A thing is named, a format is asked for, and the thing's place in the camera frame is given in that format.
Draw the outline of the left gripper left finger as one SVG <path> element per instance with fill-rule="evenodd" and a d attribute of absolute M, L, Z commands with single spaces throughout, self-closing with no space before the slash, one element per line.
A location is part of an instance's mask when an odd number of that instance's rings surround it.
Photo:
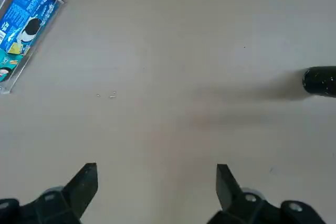
<path fill-rule="evenodd" d="M 86 163 L 65 186 L 50 188 L 28 204 L 1 199 L 1 223 L 81 223 L 97 191 L 97 164 Z"/>

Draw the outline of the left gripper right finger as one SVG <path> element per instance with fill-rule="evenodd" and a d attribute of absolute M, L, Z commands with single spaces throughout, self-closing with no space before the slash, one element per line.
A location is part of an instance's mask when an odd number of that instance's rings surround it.
<path fill-rule="evenodd" d="M 216 166 L 216 193 L 221 210 L 208 223 L 325 223 L 310 205 L 296 200 L 285 200 L 279 207 L 258 194 L 243 191 L 228 165 Z"/>

